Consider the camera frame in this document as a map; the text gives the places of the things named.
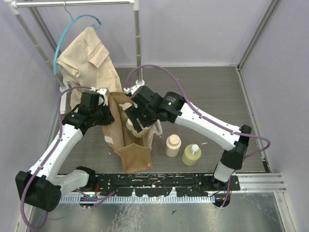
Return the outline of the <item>white clothes rack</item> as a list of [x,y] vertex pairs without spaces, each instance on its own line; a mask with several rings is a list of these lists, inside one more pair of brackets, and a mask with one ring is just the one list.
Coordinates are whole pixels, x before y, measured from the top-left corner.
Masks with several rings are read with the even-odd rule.
[[34,34],[30,30],[27,23],[24,21],[20,14],[20,8],[29,8],[32,13],[33,18],[37,21],[39,28],[45,34],[46,39],[49,44],[54,49],[55,53],[60,51],[60,48],[56,46],[53,36],[48,30],[48,27],[44,23],[44,20],[40,17],[37,8],[38,7],[66,7],[66,6],[84,6],[84,5],[112,5],[112,4],[130,4],[133,6],[134,11],[134,26],[135,26],[135,47],[136,47],[136,64],[141,65],[141,45],[140,45],[140,19],[139,10],[140,2],[138,0],[58,0],[58,1],[17,1],[17,0],[5,0],[6,5],[9,7],[13,15],[16,17],[17,21],[20,23],[36,50],[40,54],[43,61],[46,63],[51,72],[56,70],[56,63],[51,62],[39,42],[35,38]]

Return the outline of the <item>beige shirt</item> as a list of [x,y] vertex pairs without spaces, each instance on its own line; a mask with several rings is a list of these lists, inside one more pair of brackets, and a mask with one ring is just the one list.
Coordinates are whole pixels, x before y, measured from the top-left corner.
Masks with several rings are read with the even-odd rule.
[[121,92],[120,78],[109,51],[93,27],[87,27],[56,60],[60,72],[71,87],[107,88]]

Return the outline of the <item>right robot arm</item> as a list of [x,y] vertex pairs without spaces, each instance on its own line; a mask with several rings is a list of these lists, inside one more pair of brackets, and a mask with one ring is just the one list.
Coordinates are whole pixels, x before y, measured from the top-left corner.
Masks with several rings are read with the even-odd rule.
[[251,127],[227,124],[186,101],[184,96],[168,92],[164,97],[146,86],[135,85],[124,92],[133,101],[125,110],[132,122],[131,130],[140,133],[157,121],[175,123],[188,127],[216,142],[224,152],[211,178],[216,190],[224,190],[235,170],[242,168],[249,145]]

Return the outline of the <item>teal clothes hanger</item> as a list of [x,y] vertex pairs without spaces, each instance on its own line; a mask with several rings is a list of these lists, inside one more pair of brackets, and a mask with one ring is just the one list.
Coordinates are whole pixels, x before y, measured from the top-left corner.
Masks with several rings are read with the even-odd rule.
[[95,26],[94,24],[91,25],[91,27],[93,27],[95,30],[99,29],[101,26],[102,26],[102,23],[101,21],[94,15],[90,15],[90,14],[82,14],[82,15],[79,15],[77,16],[76,18],[71,18],[71,22],[67,25],[67,27],[65,28],[65,30],[63,31],[63,33],[61,34],[60,36],[60,39],[58,41],[58,44],[57,44],[57,47],[56,47],[56,50],[55,50],[55,54],[54,54],[54,59],[53,59],[53,74],[54,75],[57,75],[60,71],[60,68],[58,69],[57,68],[57,64],[56,64],[56,61],[59,57],[59,52],[60,52],[60,48],[62,46],[62,43],[65,39],[65,36],[66,34],[68,33],[68,31],[70,30],[70,28],[81,18],[83,17],[90,17],[90,18],[93,18],[96,20],[96,22],[98,23],[97,26]]

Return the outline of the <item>green pump bottle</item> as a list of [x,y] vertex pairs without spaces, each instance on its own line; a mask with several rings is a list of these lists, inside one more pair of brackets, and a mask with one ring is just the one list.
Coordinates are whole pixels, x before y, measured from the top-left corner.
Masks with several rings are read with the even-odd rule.
[[201,157],[201,149],[196,144],[189,144],[184,149],[182,161],[187,166],[194,166]]
[[119,104],[119,106],[120,106],[121,109],[122,109],[121,114],[120,114],[122,124],[123,124],[123,125],[126,125],[126,122],[127,122],[127,120],[128,120],[128,116],[127,116],[125,110],[128,109],[128,108],[130,108],[130,107],[132,106],[132,104],[129,103],[129,102],[126,102],[126,103],[124,103],[124,104]]

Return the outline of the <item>green bottle beige cap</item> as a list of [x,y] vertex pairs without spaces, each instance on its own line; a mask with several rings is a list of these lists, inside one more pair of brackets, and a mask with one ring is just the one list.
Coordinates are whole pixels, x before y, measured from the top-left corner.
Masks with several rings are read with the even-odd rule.
[[131,122],[130,119],[127,119],[126,121],[126,127],[127,129],[134,135],[134,133],[136,132],[134,127],[133,127],[133,123]]

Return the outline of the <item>brown canvas bag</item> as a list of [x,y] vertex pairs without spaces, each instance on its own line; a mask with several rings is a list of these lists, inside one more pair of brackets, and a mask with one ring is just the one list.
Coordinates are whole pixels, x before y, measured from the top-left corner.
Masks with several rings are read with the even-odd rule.
[[149,127],[142,137],[135,137],[121,121],[121,107],[119,104],[133,101],[123,92],[112,92],[108,96],[108,103],[114,122],[103,126],[105,142],[120,156],[123,173],[146,171],[153,168],[151,150],[155,135],[162,135],[162,126],[159,121]]

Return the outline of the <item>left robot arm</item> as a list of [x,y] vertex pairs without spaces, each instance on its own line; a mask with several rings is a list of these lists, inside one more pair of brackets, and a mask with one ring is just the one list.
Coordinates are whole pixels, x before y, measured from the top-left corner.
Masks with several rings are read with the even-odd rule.
[[70,151],[89,128],[115,122],[108,96],[107,88],[83,92],[80,103],[61,119],[57,136],[40,159],[27,172],[20,171],[16,175],[22,207],[29,204],[51,212],[62,196],[78,188],[85,191],[95,189],[96,172],[90,168],[79,166],[63,177],[57,174]]

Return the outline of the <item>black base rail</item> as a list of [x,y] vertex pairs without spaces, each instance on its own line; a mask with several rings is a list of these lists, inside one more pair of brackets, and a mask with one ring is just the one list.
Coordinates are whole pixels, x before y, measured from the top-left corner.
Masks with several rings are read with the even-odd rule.
[[176,191],[177,197],[210,196],[211,192],[227,190],[227,184],[214,182],[205,173],[144,173],[144,174],[97,174],[93,186],[80,187],[80,191],[95,192],[107,196],[114,192],[119,197],[169,196]]

